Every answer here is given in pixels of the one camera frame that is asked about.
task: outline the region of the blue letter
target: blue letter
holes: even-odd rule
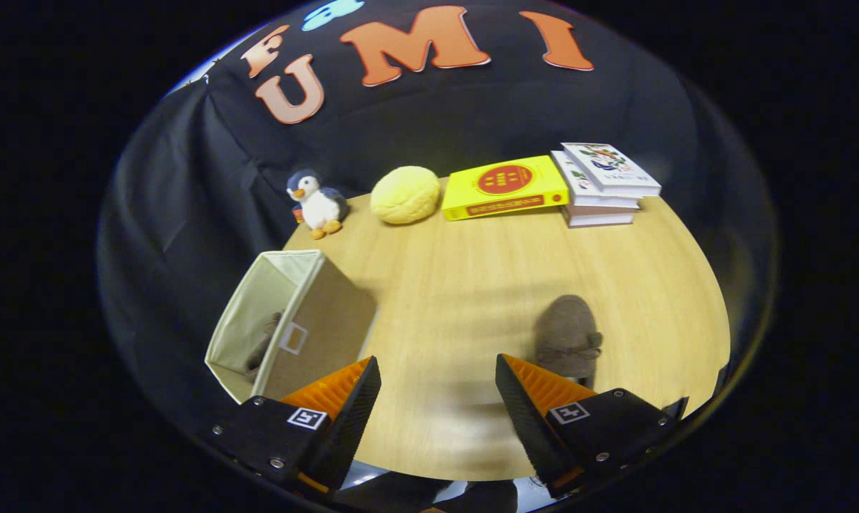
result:
[[[350,14],[360,9],[364,4],[365,2],[360,2],[359,0],[334,0],[334,2],[309,13],[304,19],[305,23],[302,24],[302,30],[317,29],[338,16],[345,16],[345,14]]]

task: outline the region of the book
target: book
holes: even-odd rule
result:
[[[560,207],[569,228],[597,227],[603,224],[631,224],[634,209],[620,207]]]
[[[569,204],[580,207],[630,207],[638,208],[638,200],[641,196],[636,195],[609,195],[601,192],[597,185],[593,184],[585,171],[582,171],[575,161],[562,150],[550,152],[553,162],[562,172],[562,178],[569,185]]]
[[[611,145],[564,142],[562,146],[601,192],[612,195],[660,196],[661,185],[657,180]]]
[[[452,172],[442,213],[458,221],[567,202],[569,186],[562,173],[549,155],[541,155]]]

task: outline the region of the wooden table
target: wooden table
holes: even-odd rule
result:
[[[720,288],[666,202],[640,204],[616,227],[569,229],[555,207],[402,226],[364,195],[336,234],[312,240],[301,225],[284,249],[324,250],[379,305],[364,354],[381,392],[357,460],[442,480],[533,475],[495,355],[533,361],[531,327],[563,294],[584,298],[603,333],[597,392],[624,387],[657,407],[689,396],[688,413],[710,399],[730,347]]]

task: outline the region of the red circle on book cover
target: red circle on book cover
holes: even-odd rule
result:
[[[477,188],[488,195],[507,195],[527,187],[534,178],[533,171],[522,165],[494,167],[477,179]]]

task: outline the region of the beige storage box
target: beige storage box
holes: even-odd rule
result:
[[[282,311],[255,383],[246,361]],[[217,322],[205,363],[243,403],[280,400],[357,361],[375,319],[374,298],[350,282],[321,250],[259,254]]]

